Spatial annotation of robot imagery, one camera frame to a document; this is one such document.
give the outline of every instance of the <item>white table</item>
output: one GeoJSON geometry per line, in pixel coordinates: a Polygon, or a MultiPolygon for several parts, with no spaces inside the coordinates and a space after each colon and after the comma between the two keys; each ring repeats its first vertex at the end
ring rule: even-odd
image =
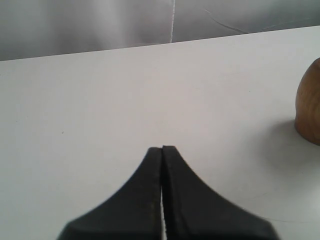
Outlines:
{"type": "Polygon", "coordinates": [[[0,62],[0,239],[54,240],[175,145],[283,240],[319,240],[320,147],[294,130],[320,27],[0,62]]]}

